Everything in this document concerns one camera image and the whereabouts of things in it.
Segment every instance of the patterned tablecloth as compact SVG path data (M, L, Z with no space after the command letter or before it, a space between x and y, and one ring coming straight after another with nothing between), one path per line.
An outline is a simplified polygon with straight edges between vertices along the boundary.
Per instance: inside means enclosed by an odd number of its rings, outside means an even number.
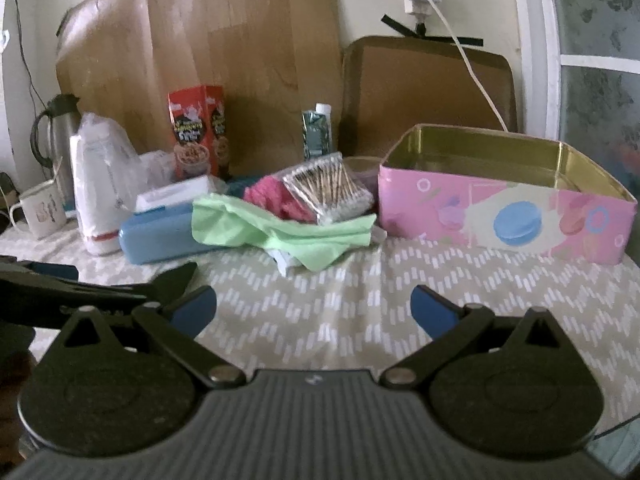
M105 285L146 282L185 261L132 266L121 253L89 256L74 222L39 242L10 229L0 236L0 254L73 264L81 281ZM409 310L412 289L425 283L455 303L484 303L497 314L548 307L604 391L598 432L640 413L640 270L629 258L601 267L389 239L322 272L290 270L287 278L252 248L191 260L200 267L192 287L208 283L218 294L216 318L198 341L248 374L257 367L366 367L379 373L428 343ZM38 330L36 357L55 335Z

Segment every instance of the pink tin box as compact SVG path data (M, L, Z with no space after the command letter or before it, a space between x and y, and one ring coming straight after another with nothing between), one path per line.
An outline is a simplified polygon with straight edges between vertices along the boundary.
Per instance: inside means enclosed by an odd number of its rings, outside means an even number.
M564 142L419 124L380 166L380 221L423 237L598 264L622 259L638 202Z

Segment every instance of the brown paper sheet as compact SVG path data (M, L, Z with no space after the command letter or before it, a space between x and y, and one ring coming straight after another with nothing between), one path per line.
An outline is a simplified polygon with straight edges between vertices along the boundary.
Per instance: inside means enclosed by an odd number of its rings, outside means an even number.
M138 152L171 150L171 91L225 88L231 170L302 160L301 111L342 101L336 0L86 0L60 35L58 81Z
M502 56L466 49L503 120L518 128L513 77ZM499 130L454 45L369 36L344 55L344 109L338 148L344 156L385 156L415 124Z

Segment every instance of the light green cloth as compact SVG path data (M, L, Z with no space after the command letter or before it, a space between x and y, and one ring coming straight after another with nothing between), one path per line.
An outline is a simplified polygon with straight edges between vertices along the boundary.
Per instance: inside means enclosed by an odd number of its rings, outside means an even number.
M205 245L278 249L322 270L353 246L366 247L376 216L326 226L285 221L239 198L212 194L193 202L191 233Z

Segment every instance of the red box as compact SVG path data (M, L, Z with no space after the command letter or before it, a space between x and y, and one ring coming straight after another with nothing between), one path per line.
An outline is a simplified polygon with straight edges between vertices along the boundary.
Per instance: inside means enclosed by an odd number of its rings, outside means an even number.
M196 86L169 94L179 180L203 174L228 177L229 148L222 86Z

